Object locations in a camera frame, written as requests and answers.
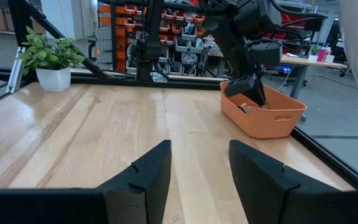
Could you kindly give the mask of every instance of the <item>orange plastic basket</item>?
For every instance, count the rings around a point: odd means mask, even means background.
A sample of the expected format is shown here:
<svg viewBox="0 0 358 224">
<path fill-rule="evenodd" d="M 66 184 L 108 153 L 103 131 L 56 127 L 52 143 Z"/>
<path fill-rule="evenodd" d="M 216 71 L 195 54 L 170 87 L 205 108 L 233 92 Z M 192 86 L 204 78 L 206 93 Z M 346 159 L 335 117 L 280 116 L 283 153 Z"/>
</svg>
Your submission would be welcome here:
<svg viewBox="0 0 358 224">
<path fill-rule="evenodd" d="M 124 27 L 116 27 L 116 36 L 125 37 L 125 28 Z"/>
<path fill-rule="evenodd" d="M 270 109 L 259 108 L 248 97 L 238 94 L 226 97 L 224 90 L 229 82 L 221 82 L 221 109 L 243 132 L 257 139 L 282 138 L 290 135 L 306 109 L 303 103 L 264 86 L 266 102 Z M 245 114 L 238 106 L 246 103 Z"/>
</svg>

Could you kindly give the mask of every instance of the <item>black cable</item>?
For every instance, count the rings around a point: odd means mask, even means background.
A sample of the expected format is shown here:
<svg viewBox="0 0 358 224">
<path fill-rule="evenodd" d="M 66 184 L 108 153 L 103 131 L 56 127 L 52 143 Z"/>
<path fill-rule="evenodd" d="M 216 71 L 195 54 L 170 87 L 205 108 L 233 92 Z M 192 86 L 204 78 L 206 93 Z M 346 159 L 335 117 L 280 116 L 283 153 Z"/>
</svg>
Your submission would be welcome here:
<svg viewBox="0 0 358 224">
<path fill-rule="evenodd" d="M 292 34 L 295 34 L 296 36 L 298 36 L 298 38 L 299 38 L 299 40 L 300 40 L 300 44 L 297 44 L 297 45 L 298 45 L 299 47 L 296 48 L 296 49 L 292 49 L 292 50 L 298 50 L 298 49 L 301 49 L 301 48 L 303 47 L 303 43 L 304 43 L 303 37 L 302 37 L 302 35 L 301 35 L 299 32 L 294 31 L 294 30 L 288 30 L 288 29 L 276 29 L 276 30 L 273 31 L 272 34 L 270 35 L 270 38 L 271 38 L 271 39 L 273 39 L 274 34 L 275 34 L 276 32 L 284 32 L 284 33 L 286 33 L 287 35 L 288 35 L 288 33 L 292 33 Z"/>
<path fill-rule="evenodd" d="M 272 5 L 275 9 L 277 9 L 278 11 L 280 11 L 284 14 L 290 15 L 290 16 L 328 18 L 327 15 L 320 14 L 320 13 L 303 13 L 303 12 L 289 11 L 289 10 L 286 10 L 286 9 L 282 8 L 281 6 L 279 6 L 275 0 L 270 0 L 270 2 L 272 3 Z"/>
</svg>

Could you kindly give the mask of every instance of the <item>shelving unit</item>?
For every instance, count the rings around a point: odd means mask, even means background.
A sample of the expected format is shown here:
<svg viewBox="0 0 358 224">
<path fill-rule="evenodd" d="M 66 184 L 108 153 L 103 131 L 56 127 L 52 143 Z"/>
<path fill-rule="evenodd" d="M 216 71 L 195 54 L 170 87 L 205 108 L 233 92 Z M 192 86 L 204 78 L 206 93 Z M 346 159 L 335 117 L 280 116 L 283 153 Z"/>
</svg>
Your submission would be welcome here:
<svg viewBox="0 0 358 224">
<path fill-rule="evenodd" d="M 111 54 L 111 62 L 114 70 L 125 72 L 131 66 L 127 54 L 127 48 L 130 43 L 135 42 L 136 32 L 142 29 L 141 15 L 143 4 L 142 0 L 127 0 L 127 1 L 108 1 L 99 0 L 101 3 L 108 5 L 99 6 L 99 27 L 110 27 L 111 29 L 111 47 L 106 51 L 100 51 L 101 54 Z M 204 15 L 201 15 L 200 7 L 192 6 L 189 4 L 177 4 L 172 2 L 165 2 L 164 9 L 171 9 L 172 11 L 164 10 L 162 13 L 162 25 L 160 26 L 160 40 L 163 49 L 168 49 L 168 58 L 166 52 L 162 56 L 161 63 L 167 63 L 168 60 L 176 59 L 175 61 L 181 62 L 181 52 L 175 50 L 176 38 L 182 36 L 181 25 L 190 21 L 197 26 L 196 32 L 190 39 L 184 40 L 186 42 L 195 42 L 195 37 L 202 37 L 204 34 L 203 22 Z M 188 16 L 190 12 L 196 13 L 196 16 Z M 144 16 L 147 14 L 147 8 L 144 8 Z M 200 50 L 192 50 L 193 54 L 201 53 Z"/>
</svg>

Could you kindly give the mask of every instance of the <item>white pot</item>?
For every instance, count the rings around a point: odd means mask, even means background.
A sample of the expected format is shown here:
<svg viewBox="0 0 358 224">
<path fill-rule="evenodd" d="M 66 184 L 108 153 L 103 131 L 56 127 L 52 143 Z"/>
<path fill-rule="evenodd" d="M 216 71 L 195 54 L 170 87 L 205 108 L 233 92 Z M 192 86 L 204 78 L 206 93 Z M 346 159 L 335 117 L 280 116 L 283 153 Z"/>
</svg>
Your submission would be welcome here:
<svg viewBox="0 0 358 224">
<path fill-rule="evenodd" d="M 70 68 L 61 70 L 35 69 L 38 81 L 45 91 L 62 92 L 70 86 Z"/>
<path fill-rule="evenodd" d="M 309 62 L 317 62 L 318 55 L 309 55 Z"/>
</svg>

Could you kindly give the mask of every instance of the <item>wooden table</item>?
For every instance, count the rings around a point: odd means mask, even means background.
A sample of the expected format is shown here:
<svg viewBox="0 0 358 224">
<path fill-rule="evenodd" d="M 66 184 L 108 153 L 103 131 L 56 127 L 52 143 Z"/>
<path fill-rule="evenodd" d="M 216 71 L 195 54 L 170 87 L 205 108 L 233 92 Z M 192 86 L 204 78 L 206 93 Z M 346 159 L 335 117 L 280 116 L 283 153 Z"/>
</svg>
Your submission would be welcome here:
<svg viewBox="0 0 358 224">
<path fill-rule="evenodd" d="M 96 187 L 164 139 L 172 177 L 164 223 L 247 223 L 228 161 L 239 139 L 341 190 L 351 186 L 292 137 L 247 137 L 219 91 L 32 83 L 0 101 L 0 188 Z"/>
<path fill-rule="evenodd" d="M 225 60 L 223 59 L 223 54 L 210 54 L 209 56 L 221 57 L 218 65 L 218 77 L 223 77 L 223 71 L 225 66 Z M 296 79 L 294 85 L 292 87 L 292 91 L 290 93 L 290 97 L 297 99 L 299 92 L 302 88 L 303 80 L 306 77 L 306 71 L 308 66 L 319 66 L 319 67 L 328 67 L 328 68 L 347 68 L 347 65 L 343 65 L 340 63 L 327 63 L 327 62 L 310 62 L 307 58 L 301 57 L 290 57 L 287 55 L 283 55 L 280 61 L 280 64 L 283 65 L 291 65 L 293 69 L 291 73 L 294 73 Z"/>
</svg>

